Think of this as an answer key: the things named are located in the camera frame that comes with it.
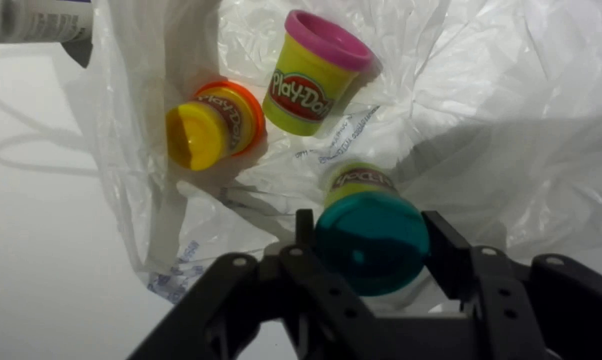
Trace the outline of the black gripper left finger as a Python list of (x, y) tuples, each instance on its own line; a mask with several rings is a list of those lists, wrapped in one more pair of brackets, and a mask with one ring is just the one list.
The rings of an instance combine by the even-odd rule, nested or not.
[(313, 252), (315, 213), (297, 212), (295, 242), (257, 259), (221, 256), (129, 360), (236, 360), (280, 320), (298, 360), (390, 360), (380, 320)]

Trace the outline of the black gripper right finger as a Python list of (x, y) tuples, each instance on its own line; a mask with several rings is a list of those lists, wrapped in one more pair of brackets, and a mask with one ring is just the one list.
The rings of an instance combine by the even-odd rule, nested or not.
[(521, 263), (424, 212), (427, 268), (476, 323), (488, 360), (602, 360), (602, 274), (562, 254)]

